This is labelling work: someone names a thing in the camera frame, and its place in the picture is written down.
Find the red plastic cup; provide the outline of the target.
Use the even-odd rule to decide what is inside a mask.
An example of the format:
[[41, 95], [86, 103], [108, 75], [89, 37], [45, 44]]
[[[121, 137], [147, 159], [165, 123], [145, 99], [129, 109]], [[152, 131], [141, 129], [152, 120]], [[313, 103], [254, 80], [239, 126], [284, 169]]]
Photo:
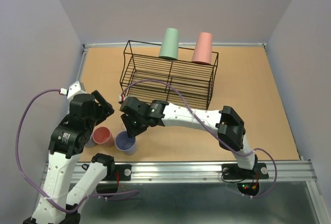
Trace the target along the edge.
[[98, 127], [92, 134], [93, 141], [100, 146], [111, 147], [115, 141], [111, 131], [107, 127]]

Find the black wire dish rack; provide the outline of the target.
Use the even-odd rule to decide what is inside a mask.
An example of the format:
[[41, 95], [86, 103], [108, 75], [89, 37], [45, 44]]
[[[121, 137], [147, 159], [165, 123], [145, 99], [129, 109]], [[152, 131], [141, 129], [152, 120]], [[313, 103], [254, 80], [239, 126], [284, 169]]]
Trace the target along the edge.
[[174, 61], [159, 58], [160, 48], [157, 43], [127, 42], [119, 80], [126, 95], [147, 103], [157, 99], [181, 106], [178, 94], [182, 94], [192, 108], [207, 110], [213, 96], [218, 52], [212, 52], [211, 64], [203, 65], [191, 61], [193, 48], [180, 47]]

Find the green plastic cup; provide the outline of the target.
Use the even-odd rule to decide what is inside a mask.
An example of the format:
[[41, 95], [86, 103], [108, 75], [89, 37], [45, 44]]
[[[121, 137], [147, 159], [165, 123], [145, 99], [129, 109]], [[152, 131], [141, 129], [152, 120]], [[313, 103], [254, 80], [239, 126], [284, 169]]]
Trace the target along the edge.
[[178, 60], [179, 30], [167, 28], [161, 44], [159, 57], [168, 60]]

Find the pink plastic cup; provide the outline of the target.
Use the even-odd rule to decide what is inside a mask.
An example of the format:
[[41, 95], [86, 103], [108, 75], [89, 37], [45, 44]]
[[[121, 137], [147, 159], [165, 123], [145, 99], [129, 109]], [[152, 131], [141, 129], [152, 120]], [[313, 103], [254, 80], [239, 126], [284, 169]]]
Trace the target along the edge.
[[192, 63], [210, 65], [212, 61], [212, 39], [211, 33], [199, 33], [195, 44]]

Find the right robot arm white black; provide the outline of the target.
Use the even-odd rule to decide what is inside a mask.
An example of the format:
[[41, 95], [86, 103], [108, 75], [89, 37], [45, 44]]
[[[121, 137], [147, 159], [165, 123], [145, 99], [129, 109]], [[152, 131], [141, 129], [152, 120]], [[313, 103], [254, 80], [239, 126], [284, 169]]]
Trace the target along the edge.
[[121, 119], [129, 137], [136, 137], [155, 126], [206, 131], [218, 140], [222, 149], [232, 152], [241, 176], [251, 177], [257, 171], [258, 158], [248, 144], [244, 121], [232, 107], [198, 110], [162, 100], [148, 104], [135, 97], [126, 97], [120, 104]]

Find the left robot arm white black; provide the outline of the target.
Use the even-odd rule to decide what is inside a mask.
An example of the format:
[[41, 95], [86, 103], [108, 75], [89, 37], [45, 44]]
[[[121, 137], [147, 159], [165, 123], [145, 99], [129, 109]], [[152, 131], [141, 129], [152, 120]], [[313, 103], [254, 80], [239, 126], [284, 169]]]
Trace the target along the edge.
[[114, 176], [114, 158], [98, 153], [73, 188], [71, 178], [95, 126], [113, 113], [112, 105], [98, 91], [74, 95], [69, 113], [51, 134], [46, 179], [43, 188], [32, 185], [40, 198], [24, 223], [79, 223], [82, 208], [96, 186]]

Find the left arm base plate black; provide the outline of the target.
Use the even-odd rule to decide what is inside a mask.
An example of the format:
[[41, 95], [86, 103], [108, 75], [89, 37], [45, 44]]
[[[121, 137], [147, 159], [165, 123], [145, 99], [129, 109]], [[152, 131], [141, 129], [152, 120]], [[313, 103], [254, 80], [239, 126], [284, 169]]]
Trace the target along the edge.
[[103, 165], [99, 163], [84, 163], [82, 169], [85, 174], [82, 177], [85, 181], [101, 182], [101, 181], [130, 181], [131, 180], [131, 165]]

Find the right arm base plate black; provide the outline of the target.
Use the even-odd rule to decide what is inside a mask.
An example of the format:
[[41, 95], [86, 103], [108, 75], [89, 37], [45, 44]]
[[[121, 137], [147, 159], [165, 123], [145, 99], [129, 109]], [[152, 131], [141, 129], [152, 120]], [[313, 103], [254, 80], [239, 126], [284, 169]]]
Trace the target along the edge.
[[226, 163], [222, 165], [223, 178], [229, 180], [252, 180], [269, 179], [268, 169], [265, 163], [257, 163], [252, 170], [241, 169], [237, 163]]

